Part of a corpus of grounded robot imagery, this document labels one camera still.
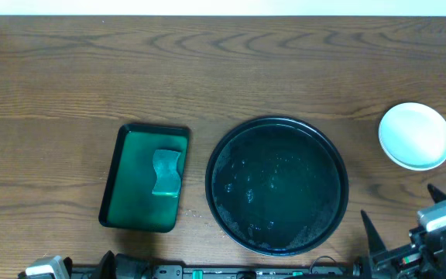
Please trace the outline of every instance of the black round plate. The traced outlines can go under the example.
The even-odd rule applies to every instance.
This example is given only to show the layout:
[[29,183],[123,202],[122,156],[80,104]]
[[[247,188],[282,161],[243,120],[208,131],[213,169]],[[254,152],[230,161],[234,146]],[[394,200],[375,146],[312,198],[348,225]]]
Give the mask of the black round plate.
[[216,146],[206,198],[219,226],[257,253],[289,256],[322,244],[347,207],[340,154],[313,126],[266,117],[245,122]]

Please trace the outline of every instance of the green tray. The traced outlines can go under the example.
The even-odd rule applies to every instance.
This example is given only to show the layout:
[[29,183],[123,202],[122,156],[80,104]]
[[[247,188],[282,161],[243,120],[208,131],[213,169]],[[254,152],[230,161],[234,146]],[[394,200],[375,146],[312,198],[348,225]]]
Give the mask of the green tray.
[[[184,128],[140,124],[120,128],[99,212],[103,226],[159,233],[167,233],[175,226],[189,134]],[[171,164],[172,168],[176,165],[179,184],[168,185],[169,191],[160,191],[159,182],[157,191],[153,191],[158,176],[163,176],[154,167],[156,150],[180,153],[178,161]]]

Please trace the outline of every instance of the sponge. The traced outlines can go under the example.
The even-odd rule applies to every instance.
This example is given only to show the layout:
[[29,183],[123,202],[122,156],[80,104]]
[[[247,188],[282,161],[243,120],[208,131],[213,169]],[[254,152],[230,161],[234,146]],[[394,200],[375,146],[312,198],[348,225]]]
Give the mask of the sponge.
[[177,197],[180,193],[182,180],[177,172],[178,157],[180,157],[180,152],[177,151],[154,151],[153,166],[157,178],[153,195]]

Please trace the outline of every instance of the water droplet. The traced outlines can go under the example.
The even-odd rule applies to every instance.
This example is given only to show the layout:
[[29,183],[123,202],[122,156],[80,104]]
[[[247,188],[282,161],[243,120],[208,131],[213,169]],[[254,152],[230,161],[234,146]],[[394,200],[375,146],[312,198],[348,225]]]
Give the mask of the water droplet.
[[233,191],[233,184],[232,183],[228,183],[227,185],[225,185],[225,191],[227,193],[230,193]]
[[254,191],[252,189],[247,190],[247,192],[245,193],[245,197],[247,198],[247,202],[251,203],[254,199]]

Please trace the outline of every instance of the cable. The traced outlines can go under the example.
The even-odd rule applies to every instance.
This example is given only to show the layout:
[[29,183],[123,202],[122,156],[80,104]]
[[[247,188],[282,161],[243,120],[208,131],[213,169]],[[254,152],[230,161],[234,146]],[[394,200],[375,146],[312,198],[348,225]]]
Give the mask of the cable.
[[330,257],[330,256],[319,256],[316,260],[314,260],[314,262],[313,262],[313,263],[311,264],[311,266],[309,267],[309,274],[312,274],[312,273],[313,273],[313,268],[314,268],[314,265],[316,264],[316,262],[318,262],[319,260],[324,259],[324,258],[333,260],[334,265],[335,265],[339,270],[341,270],[342,272],[344,272],[344,268],[341,267],[341,266],[337,263],[337,261],[336,261],[334,258],[332,258],[332,257]]

